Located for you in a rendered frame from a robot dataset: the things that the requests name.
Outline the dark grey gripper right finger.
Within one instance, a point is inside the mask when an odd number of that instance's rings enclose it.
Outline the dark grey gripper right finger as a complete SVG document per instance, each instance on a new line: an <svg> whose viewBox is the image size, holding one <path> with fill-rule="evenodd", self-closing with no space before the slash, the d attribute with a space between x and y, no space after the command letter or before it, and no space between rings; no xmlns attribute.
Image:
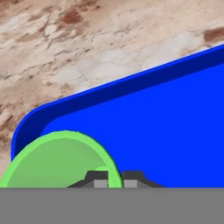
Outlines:
<svg viewBox="0 0 224 224"><path fill-rule="evenodd" d="M159 183L147 179L142 171L124 171L122 180L124 188L163 188Z"/></svg>

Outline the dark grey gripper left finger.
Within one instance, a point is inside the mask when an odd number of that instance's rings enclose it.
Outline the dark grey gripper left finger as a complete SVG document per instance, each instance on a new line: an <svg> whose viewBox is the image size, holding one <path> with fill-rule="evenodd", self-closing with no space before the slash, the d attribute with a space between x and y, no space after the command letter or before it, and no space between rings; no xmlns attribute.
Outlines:
<svg viewBox="0 0 224 224"><path fill-rule="evenodd" d="M69 188L108 188L107 171L88 171L85 178L72 185Z"/></svg>

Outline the green cup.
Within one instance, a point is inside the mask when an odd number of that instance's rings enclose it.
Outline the green cup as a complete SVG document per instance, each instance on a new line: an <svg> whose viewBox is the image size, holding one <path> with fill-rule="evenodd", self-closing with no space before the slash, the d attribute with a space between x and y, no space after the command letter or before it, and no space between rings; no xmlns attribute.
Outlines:
<svg viewBox="0 0 224 224"><path fill-rule="evenodd" d="M109 153L90 136L56 131L26 145L11 161L1 188L66 188L100 172L108 187L121 188L122 177Z"/></svg>

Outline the blue tray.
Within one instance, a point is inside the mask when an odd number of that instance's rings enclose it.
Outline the blue tray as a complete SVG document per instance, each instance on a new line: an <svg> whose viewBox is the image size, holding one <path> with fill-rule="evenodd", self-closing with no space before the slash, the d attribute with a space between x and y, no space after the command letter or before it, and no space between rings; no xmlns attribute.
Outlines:
<svg viewBox="0 0 224 224"><path fill-rule="evenodd" d="M62 130L92 137L121 172L166 187L224 187L224 45L35 108L11 154Z"/></svg>

